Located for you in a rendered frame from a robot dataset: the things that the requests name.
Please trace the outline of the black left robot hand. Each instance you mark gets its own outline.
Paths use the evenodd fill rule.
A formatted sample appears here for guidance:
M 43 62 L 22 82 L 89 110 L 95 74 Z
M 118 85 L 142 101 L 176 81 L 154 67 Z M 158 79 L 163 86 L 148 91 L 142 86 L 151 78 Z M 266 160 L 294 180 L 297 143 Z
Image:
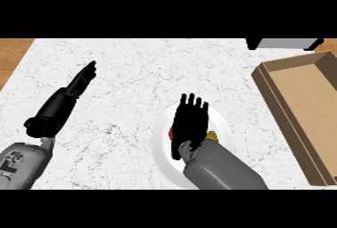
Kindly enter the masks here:
M 41 106 L 37 115 L 25 121 L 27 134 L 33 138 L 53 138 L 61 131 L 77 99 L 84 93 L 90 81 L 96 77 L 96 61 L 92 61 L 75 75 L 67 87 L 61 87 L 44 105 Z

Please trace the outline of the white round plate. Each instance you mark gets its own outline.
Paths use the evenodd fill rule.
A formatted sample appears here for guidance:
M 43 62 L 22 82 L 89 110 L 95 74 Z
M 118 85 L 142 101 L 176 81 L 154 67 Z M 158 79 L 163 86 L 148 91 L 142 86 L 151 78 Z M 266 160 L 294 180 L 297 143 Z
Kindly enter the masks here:
M 186 179 L 183 175 L 185 161 L 171 159 L 171 141 L 169 137 L 169 130 L 174 121 L 174 112 L 177 103 L 171 105 L 163 112 L 151 136 L 152 157 L 161 173 L 167 180 L 174 185 L 176 189 L 195 190 L 198 187 Z M 210 123 L 208 130 L 217 135 L 219 144 L 229 150 L 235 150 L 235 143 L 232 137 L 232 130 L 222 113 L 208 107 Z

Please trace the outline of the brown cardboard box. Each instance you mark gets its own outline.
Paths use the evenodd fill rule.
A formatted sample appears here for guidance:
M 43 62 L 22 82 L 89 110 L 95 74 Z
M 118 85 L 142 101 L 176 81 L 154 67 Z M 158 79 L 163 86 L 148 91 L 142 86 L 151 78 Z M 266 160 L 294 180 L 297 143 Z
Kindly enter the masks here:
M 251 77 L 307 182 L 337 186 L 337 55 L 265 61 Z

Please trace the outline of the grey and black appliance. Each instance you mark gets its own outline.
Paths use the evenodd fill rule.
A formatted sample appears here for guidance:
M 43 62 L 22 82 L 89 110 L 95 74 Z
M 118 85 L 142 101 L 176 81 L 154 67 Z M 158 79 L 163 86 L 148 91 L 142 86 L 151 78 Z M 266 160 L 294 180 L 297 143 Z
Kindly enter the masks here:
M 322 43 L 322 38 L 248 38 L 247 48 L 250 50 L 257 48 L 287 48 L 313 51 Z

